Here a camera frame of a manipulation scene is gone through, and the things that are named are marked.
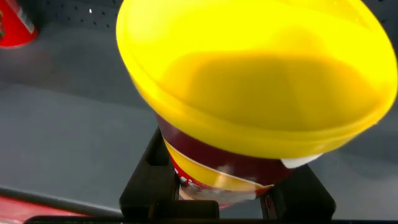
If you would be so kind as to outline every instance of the pegboard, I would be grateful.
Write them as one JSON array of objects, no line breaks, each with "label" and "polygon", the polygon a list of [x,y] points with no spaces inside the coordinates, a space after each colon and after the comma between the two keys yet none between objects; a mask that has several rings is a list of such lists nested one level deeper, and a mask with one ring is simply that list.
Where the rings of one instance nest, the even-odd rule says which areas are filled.
[{"label": "pegboard", "polygon": [[37,26],[61,22],[114,32],[123,0],[21,0],[22,7],[33,17]]}]

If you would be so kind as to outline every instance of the yellow stripe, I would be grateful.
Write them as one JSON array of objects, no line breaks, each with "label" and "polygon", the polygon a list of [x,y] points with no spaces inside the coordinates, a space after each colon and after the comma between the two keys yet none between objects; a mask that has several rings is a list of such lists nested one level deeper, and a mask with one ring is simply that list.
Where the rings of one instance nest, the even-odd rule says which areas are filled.
[{"label": "yellow stripe", "polygon": [[178,152],[165,139],[164,142],[167,149],[169,150],[171,157],[178,164],[178,166],[182,170],[184,170],[189,176],[203,184],[218,189],[232,191],[254,191],[264,188],[264,186],[262,186],[261,184],[240,179],[238,177],[222,173],[220,171],[206,167],[198,162],[195,162]]}]

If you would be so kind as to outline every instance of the white tab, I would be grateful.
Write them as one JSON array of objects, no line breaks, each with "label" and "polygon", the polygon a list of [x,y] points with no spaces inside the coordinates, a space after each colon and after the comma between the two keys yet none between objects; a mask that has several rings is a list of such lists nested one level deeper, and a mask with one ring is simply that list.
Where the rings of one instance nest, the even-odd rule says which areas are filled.
[{"label": "white tab", "polygon": [[296,158],[296,159],[281,159],[281,161],[286,166],[286,168],[292,169],[307,164],[315,159],[318,159],[318,157],[322,155],[323,153],[313,156]]}]

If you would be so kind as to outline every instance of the black holder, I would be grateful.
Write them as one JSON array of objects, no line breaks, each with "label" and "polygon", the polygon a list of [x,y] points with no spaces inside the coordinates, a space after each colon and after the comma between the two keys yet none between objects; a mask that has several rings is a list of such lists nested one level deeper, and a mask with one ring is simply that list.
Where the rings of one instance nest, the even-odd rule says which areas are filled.
[{"label": "black holder", "polygon": [[[122,213],[126,218],[218,218],[216,202],[176,200],[178,190],[179,179],[157,129],[120,198]],[[261,205],[264,219],[285,221],[327,221],[336,209],[308,165],[263,195]]]}]

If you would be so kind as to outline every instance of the gray shelf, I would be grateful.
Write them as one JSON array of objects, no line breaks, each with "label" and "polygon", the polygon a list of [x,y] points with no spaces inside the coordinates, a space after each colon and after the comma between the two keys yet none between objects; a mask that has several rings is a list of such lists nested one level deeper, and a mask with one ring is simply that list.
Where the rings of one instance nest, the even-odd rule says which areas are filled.
[{"label": "gray shelf", "polygon": [[118,209],[157,125],[114,34],[48,24],[0,58],[0,185]]}]

